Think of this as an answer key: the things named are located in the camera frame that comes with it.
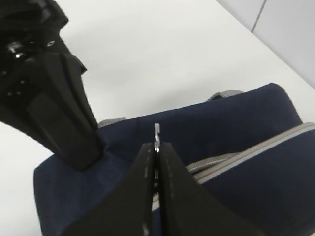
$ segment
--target screw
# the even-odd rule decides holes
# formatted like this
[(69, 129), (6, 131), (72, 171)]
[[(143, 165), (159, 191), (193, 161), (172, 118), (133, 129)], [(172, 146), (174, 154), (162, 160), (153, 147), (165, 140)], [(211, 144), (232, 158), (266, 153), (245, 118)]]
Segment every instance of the screw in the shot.
[(47, 47), (51, 47), (51, 46), (53, 46), (54, 45), (54, 40), (52, 40), (52, 41), (50, 41), (49, 43), (47, 43)]

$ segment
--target gray zipper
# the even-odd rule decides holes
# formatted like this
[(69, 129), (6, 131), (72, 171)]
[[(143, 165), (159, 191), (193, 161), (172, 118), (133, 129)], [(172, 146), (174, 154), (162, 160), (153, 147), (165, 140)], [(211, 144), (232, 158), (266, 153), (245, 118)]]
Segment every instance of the gray zipper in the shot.
[[(303, 133), (315, 130), (313, 123), (301, 124), (293, 129), (290, 129), (282, 134), (279, 134), (271, 139), (268, 139), (256, 146), (253, 146), (241, 153), (229, 153), (218, 157), (210, 157), (187, 166), (187, 170), (191, 173), (203, 170), (194, 174), (194, 178), (199, 184), (203, 184), (212, 178), (228, 171), (239, 164), (259, 155), (260, 153), (271, 149), (289, 139), (299, 136)], [(152, 211), (159, 208), (158, 194), (154, 195)]]
[(203, 159), (201, 161), (197, 161), (195, 163), (192, 163), (192, 164), (186, 166), (186, 168), (187, 168), (189, 173), (194, 174), (196, 172), (207, 169), (213, 165), (217, 165), (223, 161), (226, 161), (226, 160), (230, 159), (231, 157), (236, 156), (237, 154), (239, 154), (239, 153), (228, 153), (228, 154), (224, 154), (221, 156), (209, 157), (209, 158)]

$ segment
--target blue fabric bag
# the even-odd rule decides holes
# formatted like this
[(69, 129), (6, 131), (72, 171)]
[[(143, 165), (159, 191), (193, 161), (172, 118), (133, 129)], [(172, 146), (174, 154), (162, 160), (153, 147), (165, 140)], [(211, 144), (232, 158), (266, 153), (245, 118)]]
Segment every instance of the blue fabric bag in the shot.
[[(104, 157), (88, 170), (77, 172), (55, 156), (36, 168), (35, 200), (45, 236), (61, 235), (66, 227), (106, 198), (125, 176), (142, 144), (153, 141), (154, 123), (161, 126), (161, 140), (173, 145), (185, 165), (226, 153), (243, 152), (302, 124), (284, 90), (280, 86), (269, 84), (233, 97), (105, 126), (98, 130), (100, 138), (104, 141)], [(307, 138), (302, 141), (300, 136), (293, 139), (295, 141), (291, 144), (291, 149), (295, 148), (296, 152), (301, 153), (301, 149), (305, 148), (304, 143), (314, 141), (312, 132), (305, 135)], [(298, 228), (297, 225), (307, 224), (298, 219), (305, 218), (307, 221), (311, 211), (315, 212), (315, 202), (311, 200), (315, 189), (303, 187), (315, 179), (315, 176), (311, 175), (313, 162), (309, 160), (311, 155), (315, 154), (315, 149), (308, 151), (310, 153), (300, 159), (299, 165), (293, 163), (295, 155), (288, 157), (291, 160), (288, 166), (286, 155), (294, 152), (289, 150), (284, 152), (283, 148), (282, 152), (278, 149), (275, 149), (274, 153), (267, 151), (203, 185), (230, 209), (270, 235), (286, 235), (287, 232), (295, 232), (288, 230), (287, 225), (290, 222)], [(276, 162), (272, 166), (272, 172), (268, 173), (270, 169), (268, 160), (274, 156), (277, 157)], [(277, 179), (277, 168), (286, 170), (286, 167), (286, 175), (281, 175)], [(250, 181), (254, 174), (253, 170), (257, 169), (261, 171), (263, 183), (259, 182), (261, 186)], [(288, 187), (289, 181), (292, 180), (291, 173), (294, 173), (296, 183), (301, 183), (300, 188), (297, 188), (300, 191), (300, 198), (293, 196), (293, 189)], [(272, 187), (282, 186), (283, 194), (292, 195), (288, 196), (288, 203), (283, 206), (278, 205), (279, 199), (286, 197), (281, 191), (278, 198), (275, 197), (275, 202), (268, 197)], [(251, 197), (259, 198), (256, 202), (248, 201)], [(301, 207), (303, 201), (308, 204), (308, 209)], [(271, 207), (277, 205), (279, 209), (289, 206), (289, 203), (296, 203), (294, 211), (288, 210), (289, 216), (285, 215), (285, 210), (277, 215), (276, 209)], [(155, 234), (159, 235), (158, 228), (155, 229)]]

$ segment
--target navy blue bag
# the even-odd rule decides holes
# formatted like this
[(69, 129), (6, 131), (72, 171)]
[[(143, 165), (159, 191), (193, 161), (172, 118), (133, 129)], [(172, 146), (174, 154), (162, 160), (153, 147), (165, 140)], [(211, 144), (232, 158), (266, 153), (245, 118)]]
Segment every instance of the navy blue bag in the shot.
[[(161, 126), (161, 140), (173, 145), (185, 165), (244, 152), (302, 124), (284, 90), (269, 84), (233, 97), (105, 126), (98, 130), (104, 142), (104, 156), (91, 168), (77, 172), (54, 156), (36, 168), (35, 200), (45, 236), (61, 235), (106, 198), (124, 178), (142, 144), (153, 141), (154, 123)], [(312, 231), (313, 135), (309, 131), (287, 140), (203, 185), (224, 205), (268, 235)], [(297, 187), (290, 186), (293, 180)], [(286, 199), (285, 204), (280, 204), (281, 198)], [(158, 210), (154, 217), (156, 225), (157, 215)], [(159, 235), (158, 227), (154, 233)]]

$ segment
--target white table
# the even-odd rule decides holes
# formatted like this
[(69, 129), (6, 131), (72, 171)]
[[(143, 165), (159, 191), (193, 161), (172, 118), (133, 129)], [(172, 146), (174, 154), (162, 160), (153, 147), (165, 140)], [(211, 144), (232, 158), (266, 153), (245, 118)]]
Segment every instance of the white table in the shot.
[[(214, 0), (59, 0), (62, 31), (88, 68), (84, 86), (98, 121), (205, 101), (217, 91), (270, 82), (315, 121), (315, 91)], [(51, 153), (0, 124), (0, 235), (40, 236), (32, 173)]]

